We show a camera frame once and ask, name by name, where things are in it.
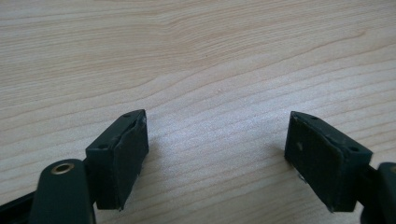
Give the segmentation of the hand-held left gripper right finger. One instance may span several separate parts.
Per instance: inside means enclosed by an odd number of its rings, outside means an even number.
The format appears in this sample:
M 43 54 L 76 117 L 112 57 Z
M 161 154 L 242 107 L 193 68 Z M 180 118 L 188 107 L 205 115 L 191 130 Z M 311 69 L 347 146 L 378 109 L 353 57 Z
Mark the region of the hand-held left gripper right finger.
M 292 111 L 285 159 L 332 212 L 354 210 L 358 176 L 373 152 L 322 119 Z

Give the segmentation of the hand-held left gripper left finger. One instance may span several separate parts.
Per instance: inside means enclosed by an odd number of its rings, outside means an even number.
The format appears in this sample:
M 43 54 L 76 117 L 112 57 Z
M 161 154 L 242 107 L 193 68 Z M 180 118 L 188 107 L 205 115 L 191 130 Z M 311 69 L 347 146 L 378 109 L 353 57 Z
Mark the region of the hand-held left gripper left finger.
M 91 201 L 100 210 L 122 210 L 149 154 L 146 111 L 121 115 L 85 151 Z

